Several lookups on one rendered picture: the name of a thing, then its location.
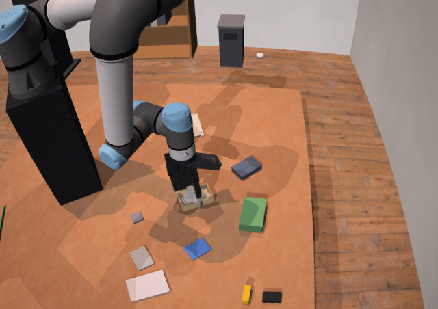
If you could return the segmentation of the pale pink flat rectangular card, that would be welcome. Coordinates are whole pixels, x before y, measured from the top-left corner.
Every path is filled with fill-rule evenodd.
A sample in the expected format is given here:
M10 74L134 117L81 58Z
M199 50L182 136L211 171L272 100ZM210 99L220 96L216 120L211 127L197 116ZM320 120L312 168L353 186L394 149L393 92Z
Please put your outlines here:
M131 302L169 293L163 270L125 280Z

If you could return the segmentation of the wooden ball-in-hole puzzle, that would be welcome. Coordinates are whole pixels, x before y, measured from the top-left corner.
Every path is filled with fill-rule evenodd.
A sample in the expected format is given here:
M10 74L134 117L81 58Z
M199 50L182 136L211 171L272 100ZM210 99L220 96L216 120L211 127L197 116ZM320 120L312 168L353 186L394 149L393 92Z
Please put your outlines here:
M200 185L201 187L201 195L202 195L202 203L201 206L206 205L206 204L210 204L212 202L214 202L214 197L211 193L211 190L208 186L207 183L204 183L202 185ZM197 208L197 203L196 202L183 202L182 201L182 197L184 197L188 192L187 189L184 189L182 191L178 191L177 193L177 197L180 201L181 207L183 211L188 211L190 209L195 209Z

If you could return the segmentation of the small yellow block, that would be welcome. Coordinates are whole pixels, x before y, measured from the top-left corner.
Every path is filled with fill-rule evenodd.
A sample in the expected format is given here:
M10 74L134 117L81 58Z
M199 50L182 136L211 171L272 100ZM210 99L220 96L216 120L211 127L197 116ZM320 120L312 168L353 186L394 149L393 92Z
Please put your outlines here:
M251 289L251 286L249 286L249 285L245 285L244 286L244 293L243 293L243 297L242 297L242 304L248 304L249 297L250 297L250 289Z

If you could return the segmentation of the green rectangular block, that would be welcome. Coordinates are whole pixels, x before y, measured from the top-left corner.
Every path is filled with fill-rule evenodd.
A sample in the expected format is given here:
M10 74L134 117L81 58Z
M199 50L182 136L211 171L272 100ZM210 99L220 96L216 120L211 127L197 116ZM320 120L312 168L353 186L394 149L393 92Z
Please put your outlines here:
M244 197L239 230L262 232L266 199Z

